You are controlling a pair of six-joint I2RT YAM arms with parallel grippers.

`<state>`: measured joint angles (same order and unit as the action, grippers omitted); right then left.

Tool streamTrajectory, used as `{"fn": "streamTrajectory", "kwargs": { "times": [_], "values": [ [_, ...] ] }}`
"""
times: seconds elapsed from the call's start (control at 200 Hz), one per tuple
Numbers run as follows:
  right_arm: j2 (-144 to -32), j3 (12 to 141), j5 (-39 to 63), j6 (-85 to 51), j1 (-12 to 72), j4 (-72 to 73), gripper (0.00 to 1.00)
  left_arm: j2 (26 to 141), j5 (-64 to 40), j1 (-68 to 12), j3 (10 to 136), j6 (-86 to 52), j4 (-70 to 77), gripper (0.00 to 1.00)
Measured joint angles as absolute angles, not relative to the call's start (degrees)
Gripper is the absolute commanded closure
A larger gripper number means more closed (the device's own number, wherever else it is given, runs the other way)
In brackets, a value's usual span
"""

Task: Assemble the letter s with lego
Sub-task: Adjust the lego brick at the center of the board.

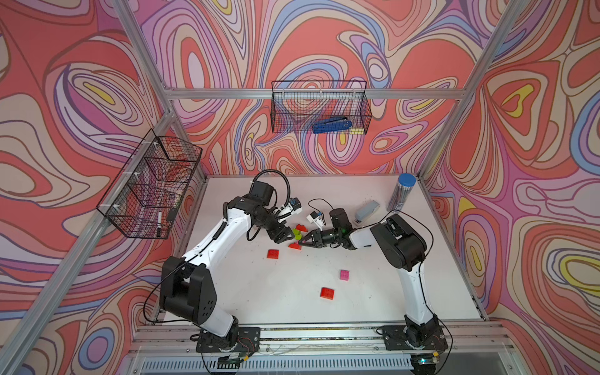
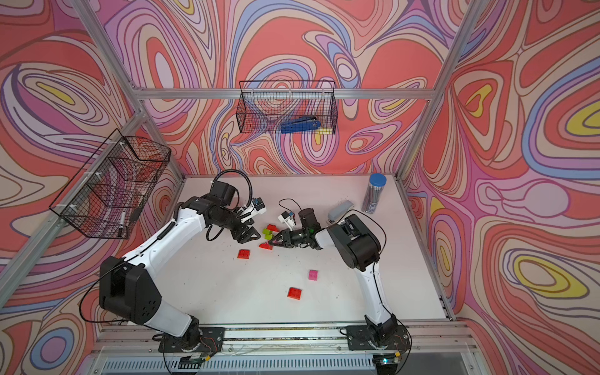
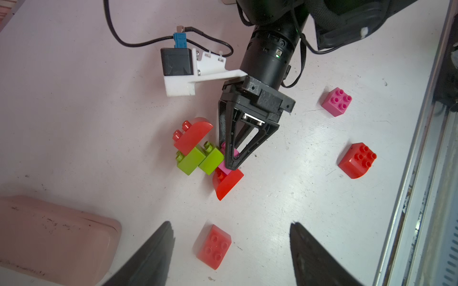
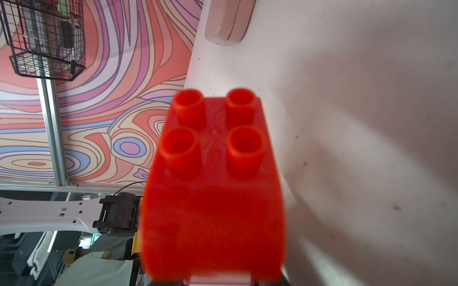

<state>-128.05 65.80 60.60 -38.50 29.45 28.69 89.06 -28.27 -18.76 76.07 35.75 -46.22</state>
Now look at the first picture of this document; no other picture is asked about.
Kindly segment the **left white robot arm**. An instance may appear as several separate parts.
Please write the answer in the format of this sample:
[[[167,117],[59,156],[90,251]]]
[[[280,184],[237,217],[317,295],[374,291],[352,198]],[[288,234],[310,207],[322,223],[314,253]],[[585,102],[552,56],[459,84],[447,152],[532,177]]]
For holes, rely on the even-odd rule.
[[[302,204],[292,197],[290,182],[282,206],[271,203],[275,187],[254,177],[247,194],[237,196],[222,206],[219,223],[192,250],[181,257],[171,256],[162,265],[159,308],[175,315],[174,322],[183,320],[200,328],[199,348],[229,352],[242,346],[237,317],[218,306],[217,290],[212,272],[220,265],[234,245],[250,235],[252,228],[264,230],[276,244],[295,238],[287,218],[302,211]]]

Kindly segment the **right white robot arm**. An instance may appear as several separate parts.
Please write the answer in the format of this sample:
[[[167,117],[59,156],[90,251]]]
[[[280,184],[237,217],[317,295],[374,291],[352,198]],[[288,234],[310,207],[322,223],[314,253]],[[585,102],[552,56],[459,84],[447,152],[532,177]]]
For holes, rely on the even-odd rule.
[[[337,248],[353,251],[378,248],[388,263],[398,271],[405,299],[404,342],[410,348],[448,350],[442,322],[427,303],[423,284],[423,263],[428,245],[423,237],[400,215],[390,214],[365,227],[354,227],[343,209],[330,212],[332,228],[315,229],[298,240],[301,247]]]

